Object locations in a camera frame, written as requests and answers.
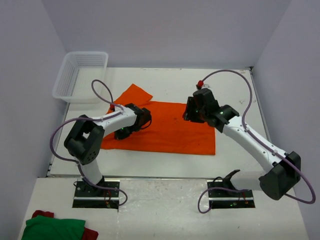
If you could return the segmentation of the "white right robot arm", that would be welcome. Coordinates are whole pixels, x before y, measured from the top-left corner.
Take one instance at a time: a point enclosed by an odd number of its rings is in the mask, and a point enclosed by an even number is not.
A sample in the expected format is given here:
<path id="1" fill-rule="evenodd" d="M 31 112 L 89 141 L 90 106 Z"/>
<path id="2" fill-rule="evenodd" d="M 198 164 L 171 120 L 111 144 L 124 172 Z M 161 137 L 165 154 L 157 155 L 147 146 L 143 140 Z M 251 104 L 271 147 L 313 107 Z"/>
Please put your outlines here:
<path id="1" fill-rule="evenodd" d="M 244 148 L 266 172 L 259 177 L 259 186 L 271 199 L 279 200 L 300 181 L 301 157 L 270 143 L 243 122 L 230 105 L 220 106 L 210 89 L 202 88 L 188 97 L 183 119 L 207 123 Z"/>

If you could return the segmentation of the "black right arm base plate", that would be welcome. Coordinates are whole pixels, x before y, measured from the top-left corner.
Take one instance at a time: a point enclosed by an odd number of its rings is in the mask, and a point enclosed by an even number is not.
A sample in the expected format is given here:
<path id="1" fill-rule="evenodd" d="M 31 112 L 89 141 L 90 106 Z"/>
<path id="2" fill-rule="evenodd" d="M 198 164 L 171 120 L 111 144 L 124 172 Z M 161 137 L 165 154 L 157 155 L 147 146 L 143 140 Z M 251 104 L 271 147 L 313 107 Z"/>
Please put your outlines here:
<path id="1" fill-rule="evenodd" d="M 221 177 L 207 181 L 207 188 L 236 188 L 229 180 Z M 208 191 L 209 206 L 212 209 L 246 209 L 255 208 L 254 196 L 251 190 L 245 192 L 230 192 L 222 189 Z"/>

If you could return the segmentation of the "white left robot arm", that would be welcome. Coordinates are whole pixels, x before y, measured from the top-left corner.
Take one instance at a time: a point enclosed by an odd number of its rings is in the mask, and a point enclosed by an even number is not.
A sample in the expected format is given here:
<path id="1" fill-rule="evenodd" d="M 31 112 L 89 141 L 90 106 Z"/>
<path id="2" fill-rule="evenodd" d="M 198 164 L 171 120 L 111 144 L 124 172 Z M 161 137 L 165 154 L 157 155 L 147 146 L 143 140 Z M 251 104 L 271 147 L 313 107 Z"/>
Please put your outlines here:
<path id="1" fill-rule="evenodd" d="M 104 137 L 114 134 L 116 140 L 124 140 L 151 122 L 151 112 L 133 103 L 121 105 L 119 110 L 101 117 L 88 118 L 82 115 L 75 120 L 64 141 L 64 147 L 76 161 L 82 179 L 87 183 L 88 193 L 97 197 L 103 190 L 110 189 L 102 183 L 104 177 L 97 162 Z"/>

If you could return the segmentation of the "orange t shirt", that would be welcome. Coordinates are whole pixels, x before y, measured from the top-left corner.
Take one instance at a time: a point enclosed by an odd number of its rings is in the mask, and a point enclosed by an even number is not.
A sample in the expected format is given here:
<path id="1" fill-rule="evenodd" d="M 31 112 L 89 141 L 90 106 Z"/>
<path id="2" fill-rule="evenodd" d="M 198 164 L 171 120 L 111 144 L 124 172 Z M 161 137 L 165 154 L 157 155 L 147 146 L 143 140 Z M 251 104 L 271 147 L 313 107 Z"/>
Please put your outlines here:
<path id="1" fill-rule="evenodd" d="M 151 112 L 152 123 L 147 129 L 134 132 L 123 140 L 107 135 L 100 145 L 103 150 L 130 150 L 142 152 L 190 155 L 216 154 L 215 129 L 204 123 L 185 121 L 184 103 L 154 101 L 153 96 L 132 84 L 116 99 L 116 104 L 133 103 Z"/>

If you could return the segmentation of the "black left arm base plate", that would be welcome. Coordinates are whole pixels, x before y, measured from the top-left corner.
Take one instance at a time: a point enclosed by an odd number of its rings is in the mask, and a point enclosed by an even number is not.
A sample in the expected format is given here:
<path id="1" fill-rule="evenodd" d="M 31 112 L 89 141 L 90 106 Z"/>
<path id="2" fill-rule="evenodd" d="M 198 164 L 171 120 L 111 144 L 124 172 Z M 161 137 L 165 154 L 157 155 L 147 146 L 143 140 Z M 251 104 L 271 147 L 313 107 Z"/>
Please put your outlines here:
<path id="1" fill-rule="evenodd" d="M 119 209 L 119 192 L 99 189 L 81 181 L 75 181 L 72 208 L 75 209 Z"/>

